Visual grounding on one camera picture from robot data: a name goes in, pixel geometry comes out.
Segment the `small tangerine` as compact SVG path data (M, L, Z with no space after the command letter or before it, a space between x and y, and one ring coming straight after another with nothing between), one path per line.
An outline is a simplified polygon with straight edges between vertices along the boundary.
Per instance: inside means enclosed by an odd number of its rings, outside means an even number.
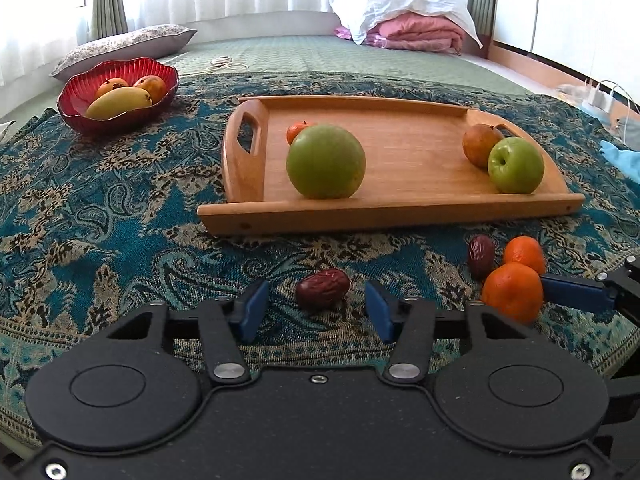
M484 281L480 300L513 321L530 325L544 304L539 274L529 266L508 262Z
M535 270L539 275L547 272L546 258L540 244L530 236L512 238L504 248L503 263L521 263Z
M310 122L306 122L306 120L302 120L301 122L296 122L293 125L290 125L286 129L285 140L288 142L288 145L291 145L295 140L296 136L299 135L304 129L310 126Z

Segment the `dark red date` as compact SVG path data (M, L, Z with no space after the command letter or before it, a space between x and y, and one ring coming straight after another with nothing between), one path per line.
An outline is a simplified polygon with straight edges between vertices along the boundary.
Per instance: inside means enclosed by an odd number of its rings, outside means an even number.
M494 270L496 245L485 234L474 236L468 244L468 267L472 278L484 280Z
M308 310L323 310L341 301L350 289L349 277L340 269L326 269L298 282L297 303Z

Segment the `green apple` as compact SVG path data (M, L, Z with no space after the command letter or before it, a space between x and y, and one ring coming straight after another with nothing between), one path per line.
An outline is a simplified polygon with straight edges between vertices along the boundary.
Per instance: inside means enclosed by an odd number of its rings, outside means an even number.
M544 178L544 160L533 144L509 136L491 149L487 170L499 192L532 194Z

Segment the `large round green fruit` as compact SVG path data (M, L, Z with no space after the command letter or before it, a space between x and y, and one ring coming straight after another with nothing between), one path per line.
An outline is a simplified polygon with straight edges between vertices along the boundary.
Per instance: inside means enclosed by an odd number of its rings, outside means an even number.
M330 124L303 129L286 156L288 180L310 200L338 200L354 195L363 181L367 157L348 130Z

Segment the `large dull orange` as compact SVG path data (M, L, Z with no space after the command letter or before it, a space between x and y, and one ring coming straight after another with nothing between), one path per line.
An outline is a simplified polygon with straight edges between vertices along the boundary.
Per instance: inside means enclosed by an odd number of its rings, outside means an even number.
M474 125L462 136L463 153L472 165L487 170L491 150L503 139L504 135L493 126Z

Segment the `light blue cloth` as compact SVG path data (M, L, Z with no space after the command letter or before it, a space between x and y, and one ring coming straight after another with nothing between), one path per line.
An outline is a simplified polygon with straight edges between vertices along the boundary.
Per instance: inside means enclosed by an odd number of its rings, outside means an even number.
M640 153L621 150L608 141L600 142L600 153L603 157L629 180L640 183Z

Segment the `wooden serving tray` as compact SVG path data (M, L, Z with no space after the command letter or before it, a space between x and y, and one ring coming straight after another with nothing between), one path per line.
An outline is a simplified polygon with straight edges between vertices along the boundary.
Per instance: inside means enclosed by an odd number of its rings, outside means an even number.
M299 119L353 133L367 157L359 190L346 200L307 200L285 170L285 130ZM550 156L532 194L503 194L464 157L467 128L513 122L484 110L373 96L246 96L231 113L221 147L224 196L198 206L213 235L325 233L564 216L585 200L570 191Z

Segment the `teal paisley blanket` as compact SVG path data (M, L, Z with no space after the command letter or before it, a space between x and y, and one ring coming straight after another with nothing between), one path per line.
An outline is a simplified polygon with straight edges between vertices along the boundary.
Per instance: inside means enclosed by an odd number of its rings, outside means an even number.
M552 156L578 214L555 219L432 226L381 233L212 237L196 208L224 197L224 125L243 96L346 94L458 104L523 128ZM251 367L382 364L390 349L364 314L362 286L446 309L480 291L466 242L536 238L550 271L592 278L639 250L639 187L600 153L604 129L545 96L354 73L248 73L185 79L169 112L134 133L93 141L54 110L1 148L1 435L18 454L38 445L24 395L44 364L148 301L184 310L264 278L270 306ZM347 274L334 306L301 307L299 281Z

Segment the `orange fruit in bowl right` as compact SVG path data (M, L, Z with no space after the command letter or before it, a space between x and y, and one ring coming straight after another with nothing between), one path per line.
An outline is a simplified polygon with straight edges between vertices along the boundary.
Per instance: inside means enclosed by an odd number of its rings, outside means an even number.
M157 75L142 76L134 83L134 88L140 88L149 93L152 102L160 102L167 93L167 84Z

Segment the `orange fruit in bowl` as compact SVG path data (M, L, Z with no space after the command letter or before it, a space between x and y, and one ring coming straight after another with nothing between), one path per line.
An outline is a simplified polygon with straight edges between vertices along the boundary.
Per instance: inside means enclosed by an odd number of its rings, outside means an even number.
M134 83L134 88L140 88L149 93L152 102L160 102L167 93L167 84L157 75L142 76Z
M104 94L107 94L107 92L126 87L128 87L126 80L123 80L122 78L108 78L106 81L100 84L99 88L96 89L94 98L97 100L101 96L104 96Z

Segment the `yellow mango in bowl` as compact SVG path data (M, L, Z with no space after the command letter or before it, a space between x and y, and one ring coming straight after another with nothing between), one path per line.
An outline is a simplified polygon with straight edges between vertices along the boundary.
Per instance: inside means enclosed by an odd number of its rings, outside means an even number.
M91 119L107 120L130 110L152 105L152 99L145 90L134 87L119 88L94 100L87 108L85 116Z

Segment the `orange fruit in bowl left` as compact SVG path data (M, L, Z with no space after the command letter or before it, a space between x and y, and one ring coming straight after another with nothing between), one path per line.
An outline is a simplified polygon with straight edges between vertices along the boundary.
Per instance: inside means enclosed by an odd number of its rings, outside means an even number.
M104 96L104 94L107 94L107 92L126 87L128 87L126 80L123 80L122 78L108 78L106 81L100 84L99 88L96 89L94 98L97 100L101 96Z

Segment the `pink folded blanket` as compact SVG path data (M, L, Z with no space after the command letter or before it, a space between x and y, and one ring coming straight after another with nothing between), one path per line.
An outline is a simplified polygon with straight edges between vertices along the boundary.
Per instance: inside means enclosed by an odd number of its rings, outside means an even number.
M426 16L405 12L376 24L366 32L363 44L387 50L459 54L464 40L475 32L475 23L453 15Z

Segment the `white crumpled duvet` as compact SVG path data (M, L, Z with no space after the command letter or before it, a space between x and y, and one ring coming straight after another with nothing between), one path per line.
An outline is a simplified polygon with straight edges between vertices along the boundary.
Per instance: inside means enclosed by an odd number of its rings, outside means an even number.
M355 44L383 22L412 13L424 18L446 18L481 47L474 20L465 0L328 0L333 13Z

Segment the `green curtain left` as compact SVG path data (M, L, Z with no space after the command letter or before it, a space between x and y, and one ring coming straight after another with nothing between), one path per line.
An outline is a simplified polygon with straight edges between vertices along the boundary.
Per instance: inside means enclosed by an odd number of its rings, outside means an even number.
M90 37L98 40L128 32L124 0L92 0Z

